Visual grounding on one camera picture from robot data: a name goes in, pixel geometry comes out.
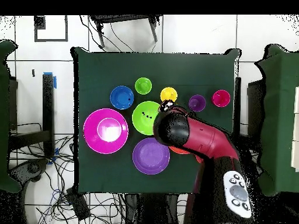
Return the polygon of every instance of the yellow bowl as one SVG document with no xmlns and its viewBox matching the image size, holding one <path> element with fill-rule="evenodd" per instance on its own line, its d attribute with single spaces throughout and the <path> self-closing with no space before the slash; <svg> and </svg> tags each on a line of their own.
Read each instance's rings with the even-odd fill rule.
<svg viewBox="0 0 299 224">
<path fill-rule="evenodd" d="M 178 93 L 172 87 L 166 87 L 161 91 L 160 98 L 162 101 L 164 100 L 172 100 L 175 102 L 176 98 L 178 98 Z"/>
</svg>

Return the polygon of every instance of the blue cable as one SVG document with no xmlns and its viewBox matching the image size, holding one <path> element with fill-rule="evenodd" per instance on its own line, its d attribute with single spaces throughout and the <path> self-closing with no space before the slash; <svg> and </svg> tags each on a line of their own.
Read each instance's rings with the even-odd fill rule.
<svg viewBox="0 0 299 224">
<path fill-rule="evenodd" d="M 53 193 L 52 193 L 52 198 L 51 198 L 51 201 L 50 201 L 50 205 L 52 205 L 52 200 L 53 200 L 53 198 L 55 198 L 55 200 L 57 200 L 56 197 L 55 197 L 55 195 L 56 195 L 57 193 L 60 193 L 60 192 L 61 192 L 61 191 L 60 191 L 59 189 L 56 189 L 56 190 L 53 191 Z"/>
</svg>

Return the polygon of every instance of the orange bowl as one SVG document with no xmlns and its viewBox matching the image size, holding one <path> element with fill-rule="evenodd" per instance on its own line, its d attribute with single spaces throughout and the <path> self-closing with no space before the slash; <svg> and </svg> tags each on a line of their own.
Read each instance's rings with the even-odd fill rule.
<svg viewBox="0 0 299 224">
<path fill-rule="evenodd" d="M 198 163 L 203 163 L 203 159 L 202 158 L 200 158 L 199 156 L 195 156 L 196 157 L 196 160 L 198 161 Z"/>
<path fill-rule="evenodd" d="M 173 146 L 170 146 L 169 147 L 172 151 L 174 151 L 175 153 L 177 154 L 180 154 L 180 155 L 187 155 L 187 154 L 190 154 L 188 151 L 185 151 L 183 149 L 178 149 L 176 147 L 173 147 Z"/>
</svg>

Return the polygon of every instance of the purple bowl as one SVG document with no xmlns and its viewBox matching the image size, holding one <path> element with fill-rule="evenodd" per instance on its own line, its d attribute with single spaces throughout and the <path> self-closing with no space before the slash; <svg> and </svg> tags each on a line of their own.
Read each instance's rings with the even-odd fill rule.
<svg viewBox="0 0 299 224">
<path fill-rule="evenodd" d="M 202 111 L 206 107 L 206 100 L 199 94 L 193 95 L 189 100 L 189 107 L 193 111 Z"/>
<path fill-rule="evenodd" d="M 170 152 L 167 146 L 155 138 L 145 138 L 133 150 L 135 167 L 145 174 L 157 174 L 168 165 Z"/>
</svg>

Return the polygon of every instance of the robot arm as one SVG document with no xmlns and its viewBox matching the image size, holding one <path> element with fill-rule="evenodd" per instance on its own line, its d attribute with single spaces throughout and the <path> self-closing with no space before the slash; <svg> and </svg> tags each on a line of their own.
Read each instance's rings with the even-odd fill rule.
<svg viewBox="0 0 299 224">
<path fill-rule="evenodd" d="M 243 224 L 252 220 L 239 153 L 225 133 L 191 118 L 183 107 L 175 106 L 172 101 L 165 101 L 154 121 L 154 137 L 161 144 L 212 162 L 205 171 L 210 171 L 213 180 L 204 172 L 200 193 L 206 193 L 209 198 L 207 204 L 212 207 L 213 224 Z"/>
</svg>

